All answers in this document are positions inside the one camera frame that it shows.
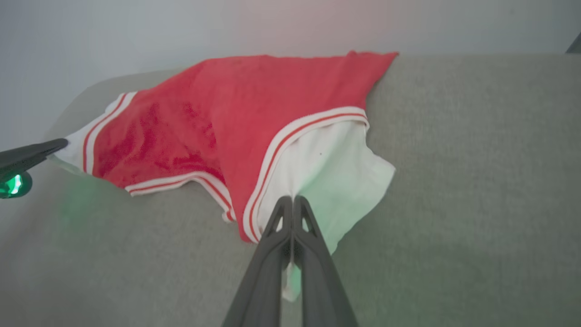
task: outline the gray fabric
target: gray fabric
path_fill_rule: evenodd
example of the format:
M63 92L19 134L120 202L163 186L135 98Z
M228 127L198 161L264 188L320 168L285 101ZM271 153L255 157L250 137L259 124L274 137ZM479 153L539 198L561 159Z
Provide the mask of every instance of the gray fabric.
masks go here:
M49 137L175 72L90 87ZM361 326L579 326L580 90L574 55L395 60L368 97L368 144L397 173L333 255ZM32 174L2 204L0 325L220 325L254 246L200 185L131 198L48 163ZM282 320L299 326L300 302Z

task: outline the green light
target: green light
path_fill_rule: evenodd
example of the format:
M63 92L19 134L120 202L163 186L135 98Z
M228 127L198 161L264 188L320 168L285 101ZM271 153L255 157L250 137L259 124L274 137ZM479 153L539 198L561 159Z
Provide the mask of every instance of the green light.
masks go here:
M20 175L14 176L13 179L8 181L9 185L12 184L12 181L14 181L14 186L12 186L10 194L16 194L20 190L20 186L22 186L22 177L20 177Z

